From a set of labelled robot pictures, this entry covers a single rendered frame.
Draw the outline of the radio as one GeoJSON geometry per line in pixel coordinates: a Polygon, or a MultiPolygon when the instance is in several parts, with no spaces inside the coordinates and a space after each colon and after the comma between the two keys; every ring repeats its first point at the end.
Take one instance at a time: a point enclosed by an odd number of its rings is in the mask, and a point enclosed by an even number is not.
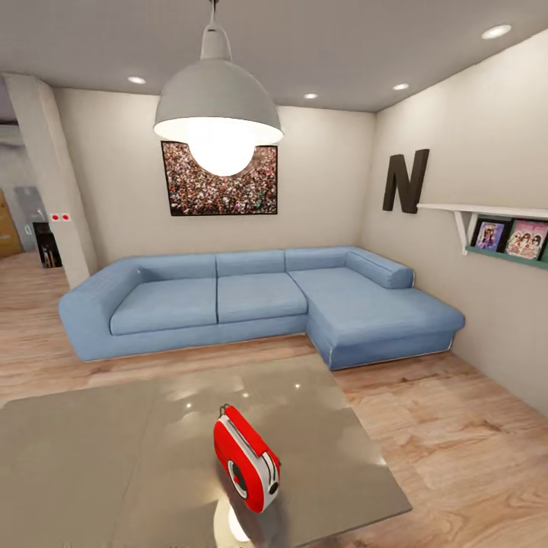
{"type": "Polygon", "coordinates": [[[237,493],[253,512],[264,512],[278,496],[278,457],[233,406],[221,409],[214,446],[237,493]]]}

